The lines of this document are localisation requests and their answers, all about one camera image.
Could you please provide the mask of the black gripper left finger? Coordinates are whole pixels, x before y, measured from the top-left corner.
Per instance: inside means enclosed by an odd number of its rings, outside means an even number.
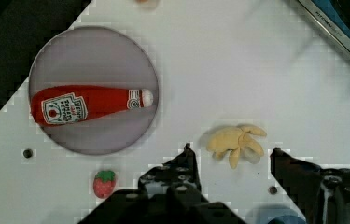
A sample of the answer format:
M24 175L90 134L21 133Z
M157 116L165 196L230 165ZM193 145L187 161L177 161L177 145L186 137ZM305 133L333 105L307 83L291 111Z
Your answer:
M78 224L246 224L221 202L202 195L195 152L183 152L115 191Z

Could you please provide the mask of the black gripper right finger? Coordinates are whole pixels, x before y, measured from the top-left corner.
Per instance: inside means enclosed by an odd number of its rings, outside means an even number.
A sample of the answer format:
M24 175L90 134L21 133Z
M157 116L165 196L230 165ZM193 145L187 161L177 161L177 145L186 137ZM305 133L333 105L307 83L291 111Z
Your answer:
M276 148L271 174L297 205L307 224L350 224L350 169L323 168Z

